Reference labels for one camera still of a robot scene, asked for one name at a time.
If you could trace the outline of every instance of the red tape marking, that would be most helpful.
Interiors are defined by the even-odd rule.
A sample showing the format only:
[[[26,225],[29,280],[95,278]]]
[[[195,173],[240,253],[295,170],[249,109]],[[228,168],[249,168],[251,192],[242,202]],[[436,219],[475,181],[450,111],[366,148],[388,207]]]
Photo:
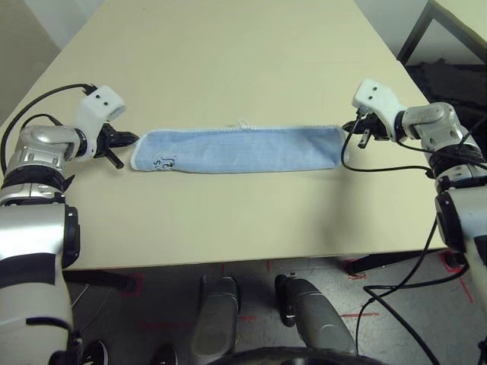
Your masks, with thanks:
[[[451,251],[446,251],[446,252],[440,253],[438,256],[440,256],[440,260],[441,260],[441,262],[443,262],[443,266],[444,266],[445,270],[447,272],[451,272],[451,273],[456,274],[457,272],[460,272],[462,270],[462,268],[452,268],[451,266],[449,266],[447,264],[447,260],[445,260],[445,258],[444,258],[445,255],[448,255],[451,253],[452,253]],[[469,302],[473,303],[473,296],[470,293],[469,287],[467,287],[465,281],[463,281],[463,278],[459,278],[459,280],[460,280],[460,284],[462,285],[463,292],[465,293],[466,297],[469,298]]]
[[[133,274],[133,275],[128,275],[130,278],[135,279],[135,287],[133,291],[130,291],[128,293],[120,293],[122,297],[135,297],[136,295],[139,295],[140,292],[142,291],[142,285],[144,284],[144,274],[138,273],[138,274]]]
[[[366,278],[367,278],[367,274],[349,275],[349,280],[360,280]]]
[[[438,256],[440,256],[440,260],[441,260],[441,262],[443,262],[443,266],[444,266],[445,270],[447,270],[447,272],[453,272],[454,274],[456,274],[462,268],[452,268],[451,266],[449,266],[447,264],[447,260],[445,260],[445,258],[444,258],[446,255],[450,255],[451,253],[452,253],[451,251],[446,251],[446,252],[440,253]]]
[[[473,303],[473,296],[470,293],[469,287],[467,287],[465,281],[463,281],[463,278],[460,278],[460,284],[462,284],[463,291],[465,292],[466,296],[469,298],[469,301]]]
[[[240,321],[255,321],[257,317],[255,316],[240,316],[238,317]]]

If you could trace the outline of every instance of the black table leg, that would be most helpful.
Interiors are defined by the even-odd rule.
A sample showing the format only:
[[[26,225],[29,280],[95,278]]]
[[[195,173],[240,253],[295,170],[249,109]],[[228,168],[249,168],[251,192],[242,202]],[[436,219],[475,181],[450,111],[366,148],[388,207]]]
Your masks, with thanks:
[[[62,273],[64,279],[72,283],[114,287],[124,293],[133,292],[137,285],[135,278],[103,270],[65,270]]]
[[[439,251],[440,249],[429,250],[428,253]],[[377,253],[367,255],[356,261],[349,262],[345,267],[349,275],[357,275],[360,272],[381,268],[386,265],[395,264],[407,259],[412,259],[421,255],[422,250],[408,252]]]

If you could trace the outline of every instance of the towel label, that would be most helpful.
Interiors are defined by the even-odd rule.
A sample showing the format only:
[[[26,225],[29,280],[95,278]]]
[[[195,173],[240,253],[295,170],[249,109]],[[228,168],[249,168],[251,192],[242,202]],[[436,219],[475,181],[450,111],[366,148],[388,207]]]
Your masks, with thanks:
[[[168,171],[168,170],[175,170],[176,165],[176,156],[169,156],[169,157],[164,157],[164,156],[156,156],[152,163],[152,169],[153,170],[163,170],[163,171]]]

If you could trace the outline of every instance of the wall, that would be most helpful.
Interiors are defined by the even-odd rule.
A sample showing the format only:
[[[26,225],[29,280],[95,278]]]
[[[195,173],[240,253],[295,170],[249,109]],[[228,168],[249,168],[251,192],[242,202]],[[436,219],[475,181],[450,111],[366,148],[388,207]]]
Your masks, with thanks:
[[[103,0],[25,0],[53,42],[63,49]]]
[[[22,1],[0,0],[0,125],[59,53]]]
[[[465,0],[463,6],[469,6],[471,1]],[[426,0],[355,0],[355,3],[393,54],[397,56],[425,7]],[[447,63],[451,64],[482,64],[480,59],[460,41],[436,21],[433,21],[408,64],[434,62],[439,58],[446,59]]]

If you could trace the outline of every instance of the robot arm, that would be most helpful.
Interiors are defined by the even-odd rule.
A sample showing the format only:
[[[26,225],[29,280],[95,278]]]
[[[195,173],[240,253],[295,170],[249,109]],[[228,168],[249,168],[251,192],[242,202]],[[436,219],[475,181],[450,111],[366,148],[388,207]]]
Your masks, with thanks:
[[[467,130],[447,103],[405,108],[391,89],[364,80],[352,105],[365,118],[344,129],[352,132],[355,126],[353,132],[363,134],[359,147],[365,148],[372,135],[398,143],[421,140],[438,192],[434,203],[441,238],[466,256],[487,313],[487,163],[479,146],[471,136],[464,138]]]
[[[77,363],[80,341],[62,269],[80,251],[78,212],[65,201],[71,160],[108,157],[138,138],[106,121],[123,110],[109,87],[86,96],[72,126],[21,130],[0,189],[0,354],[2,363]]]

